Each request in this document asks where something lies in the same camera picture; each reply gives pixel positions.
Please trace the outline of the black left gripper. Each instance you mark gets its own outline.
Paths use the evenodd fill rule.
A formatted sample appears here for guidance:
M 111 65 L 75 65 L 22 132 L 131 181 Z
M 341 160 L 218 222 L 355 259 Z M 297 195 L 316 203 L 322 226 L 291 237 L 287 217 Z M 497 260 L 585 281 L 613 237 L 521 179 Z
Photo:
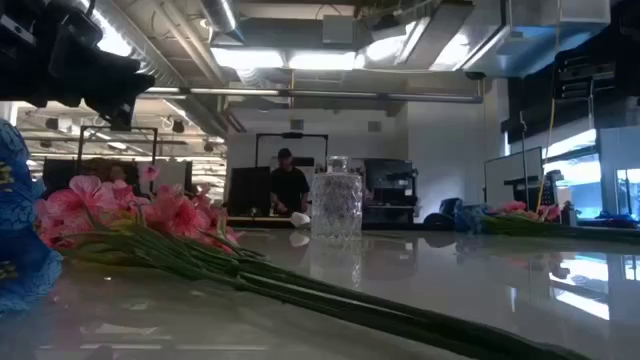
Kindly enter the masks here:
M 43 107 L 60 101 L 97 108 L 112 130 L 129 131 L 136 98 L 155 84 L 138 60 L 105 53 L 99 89 L 97 49 L 103 38 L 92 19 L 96 2 L 1 0 L 1 99 Z

